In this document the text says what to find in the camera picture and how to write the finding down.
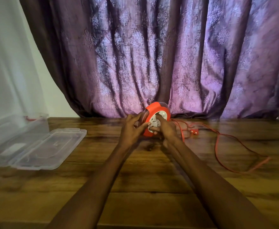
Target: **wooden tabletop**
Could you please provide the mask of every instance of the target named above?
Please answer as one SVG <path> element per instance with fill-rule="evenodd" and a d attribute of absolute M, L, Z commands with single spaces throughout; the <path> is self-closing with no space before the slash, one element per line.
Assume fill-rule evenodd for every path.
<path fill-rule="evenodd" d="M 55 170 L 0 168 L 0 228 L 43 228 L 49 223 L 110 155 L 122 123 L 122 119 L 105 118 L 49 118 L 48 121 L 50 130 L 80 128 L 88 133 Z M 194 153 L 279 228 L 279 121 L 240 119 L 204 123 L 238 137 L 258 153 L 271 156 L 267 164 L 252 174 L 241 175 L 225 170 L 216 161 L 215 133 L 200 130 L 198 136 L 186 140 Z M 218 149 L 220 159 L 230 168 L 246 170 L 257 162 L 256 156 L 231 138 L 222 136 Z M 122 166 L 99 227 L 215 228 L 190 181 L 183 176 L 159 139 L 142 140 Z"/>

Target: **clear plastic container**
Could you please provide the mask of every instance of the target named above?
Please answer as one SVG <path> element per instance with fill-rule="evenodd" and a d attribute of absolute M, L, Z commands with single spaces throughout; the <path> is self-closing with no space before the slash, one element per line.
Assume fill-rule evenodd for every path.
<path fill-rule="evenodd" d="M 13 115 L 0 120 L 0 166 L 17 169 L 56 169 L 85 137 L 86 130 L 49 132 L 47 116 Z"/>

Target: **purple curtain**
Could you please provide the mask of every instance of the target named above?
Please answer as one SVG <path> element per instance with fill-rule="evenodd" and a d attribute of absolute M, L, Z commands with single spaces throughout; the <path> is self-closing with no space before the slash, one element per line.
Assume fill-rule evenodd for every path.
<path fill-rule="evenodd" d="M 20 0 L 82 117 L 279 115 L 279 0 Z"/>

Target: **orange reel casing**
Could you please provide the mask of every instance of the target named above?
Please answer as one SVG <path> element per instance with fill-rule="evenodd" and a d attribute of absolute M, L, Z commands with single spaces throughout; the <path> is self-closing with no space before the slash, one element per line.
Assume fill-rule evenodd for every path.
<path fill-rule="evenodd" d="M 170 121 L 170 111 L 169 107 L 166 103 L 163 102 L 153 102 L 143 111 L 141 118 L 139 119 L 139 125 L 142 125 L 145 122 L 149 122 L 150 119 L 156 113 L 164 111 L 167 114 L 167 121 Z M 144 136 L 153 136 L 153 133 L 149 131 L 149 129 L 145 129 Z"/>

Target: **red cable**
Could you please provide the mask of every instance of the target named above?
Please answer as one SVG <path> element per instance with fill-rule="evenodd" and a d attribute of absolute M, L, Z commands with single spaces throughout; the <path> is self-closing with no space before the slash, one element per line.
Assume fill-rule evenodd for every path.
<path fill-rule="evenodd" d="M 261 154 L 255 152 L 255 151 L 249 149 L 249 148 L 246 147 L 237 137 L 235 137 L 235 136 L 233 136 L 233 135 L 228 135 L 228 134 L 220 133 L 219 131 L 216 131 L 216 130 L 212 129 L 212 128 L 208 127 L 207 125 L 203 124 L 203 123 L 198 123 L 198 122 L 196 122 L 196 123 L 188 124 L 188 123 L 185 122 L 185 121 L 174 120 L 174 119 L 172 119 L 172 121 L 173 121 L 177 126 L 179 126 L 180 131 L 181 131 L 181 136 L 182 136 L 183 142 L 185 142 L 185 137 L 184 137 L 183 131 L 190 130 L 191 128 L 193 128 L 192 126 L 194 126 L 194 125 L 202 125 L 202 126 L 206 127 L 207 129 L 209 129 L 209 130 L 215 132 L 215 133 L 217 134 L 216 143 L 215 143 L 215 147 L 214 147 L 215 157 L 216 157 L 217 161 L 219 162 L 219 164 L 220 164 L 222 167 L 224 167 L 225 169 L 227 169 L 227 170 L 229 170 L 229 171 L 231 171 L 231 172 L 234 172 L 234 173 L 242 173 L 242 174 L 250 173 L 250 172 L 254 171 L 255 169 L 259 168 L 260 166 L 262 166 L 263 164 L 267 163 L 267 162 L 271 159 L 269 156 L 261 155 Z M 179 122 L 182 122 L 182 123 L 186 124 L 187 129 L 182 129 L 181 126 L 180 126 L 180 124 L 179 124 Z M 220 135 L 229 136 L 229 137 L 232 137 L 232 138 L 236 139 L 244 148 L 246 148 L 246 149 L 249 150 L 250 152 L 253 152 L 253 153 L 259 155 L 260 157 L 265 157 L 266 159 L 264 159 L 262 162 L 260 162 L 260 163 L 258 163 L 257 165 L 255 165 L 253 168 L 251 168 L 251 169 L 249 169 L 249 170 L 247 170 L 247 171 L 244 171 L 244 172 L 236 171 L 236 170 L 233 170 L 233 169 L 228 168 L 228 167 L 225 166 L 225 165 L 219 160 L 219 158 L 218 158 L 218 142 L 219 142 L 219 137 L 220 137 Z"/>

